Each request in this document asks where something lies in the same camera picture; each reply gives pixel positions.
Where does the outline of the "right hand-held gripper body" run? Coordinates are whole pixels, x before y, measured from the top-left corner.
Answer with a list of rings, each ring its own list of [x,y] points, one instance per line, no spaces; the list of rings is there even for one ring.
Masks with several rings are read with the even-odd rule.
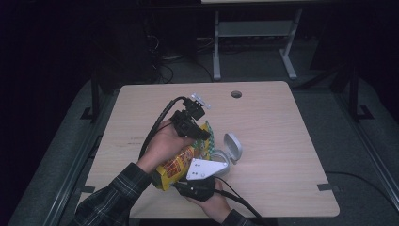
[[[207,201],[214,195],[214,175],[227,168],[226,162],[194,158],[186,175],[186,183],[183,184],[183,195],[196,201]]]

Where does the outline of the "person's left hand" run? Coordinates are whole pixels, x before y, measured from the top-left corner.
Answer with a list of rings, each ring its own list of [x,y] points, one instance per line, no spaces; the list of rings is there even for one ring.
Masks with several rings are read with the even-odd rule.
[[[147,151],[136,162],[136,165],[151,174],[159,165],[173,158],[181,149],[193,142],[193,138],[180,137],[170,120],[162,121],[157,133],[150,141]]]

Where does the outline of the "clear jar with white lid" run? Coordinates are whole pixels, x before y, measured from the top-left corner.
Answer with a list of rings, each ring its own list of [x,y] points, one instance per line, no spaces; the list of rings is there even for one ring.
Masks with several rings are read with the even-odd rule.
[[[212,151],[210,157],[212,161],[221,162],[224,168],[215,173],[215,176],[223,176],[230,171],[241,158],[243,147],[238,138],[233,133],[224,135],[224,149]]]

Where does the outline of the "person's right hand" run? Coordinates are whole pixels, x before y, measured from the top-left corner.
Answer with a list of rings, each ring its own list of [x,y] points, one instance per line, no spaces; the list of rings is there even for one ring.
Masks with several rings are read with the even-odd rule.
[[[226,198],[218,193],[215,193],[206,202],[200,202],[188,197],[186,199],[199,206],[206,216],[218,223],[222,223],[231,212]]]

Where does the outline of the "black metal stand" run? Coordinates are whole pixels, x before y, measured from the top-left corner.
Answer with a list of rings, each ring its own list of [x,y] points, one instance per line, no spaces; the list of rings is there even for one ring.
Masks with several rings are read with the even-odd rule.
[[[349,78],[348,111],[355,122],[374,119],[366,105],[359,105],[359,75],[355,66],[352,67]]]
[[[93,72],[90,79],[91,87],[91,107],[86,107],[83,114],[81,115],[81,120],[90,120],[94,123],[100,114],[100,87],[98,75]]]

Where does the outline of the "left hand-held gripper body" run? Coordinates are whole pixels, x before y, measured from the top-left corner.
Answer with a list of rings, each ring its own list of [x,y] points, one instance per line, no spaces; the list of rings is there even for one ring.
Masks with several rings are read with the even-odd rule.
[[[190,137],[189,130],[198,126],[196,121],[205,115],[203,108],[209,109],[211,106],[207,105],[197,93],[193,93],[191,98],[185,98],[184,106],[185,110],[176,110],[170,121],[180,137]]]

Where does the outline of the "white metal table frame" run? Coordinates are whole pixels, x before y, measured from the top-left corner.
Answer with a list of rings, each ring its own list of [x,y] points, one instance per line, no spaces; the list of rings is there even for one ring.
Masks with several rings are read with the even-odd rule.
[[[220,12],[221,10],[215,11],[214,23],[213,78],[215,81],[221,80],[219,39],[243,37],[285,37],[286,45],[279,50],[279,55],[288,77],[292,80],[297,79],[289,54],[303,12],[302,8],[295,11],[295,16],[291,20],[224,21],[220,19]]]

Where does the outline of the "yellow snack pouch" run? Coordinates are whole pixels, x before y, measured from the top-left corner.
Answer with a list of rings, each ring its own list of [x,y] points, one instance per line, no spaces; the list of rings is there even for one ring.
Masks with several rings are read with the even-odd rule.
[[[152,184],[163,191],[186,176],[193,158],[211,159],[214,145],[214,132],[208,121],[200,129],[210,134],[206,140],[198,139],[193,144],[183,148],[175,157],[158,166],[152,174]]]

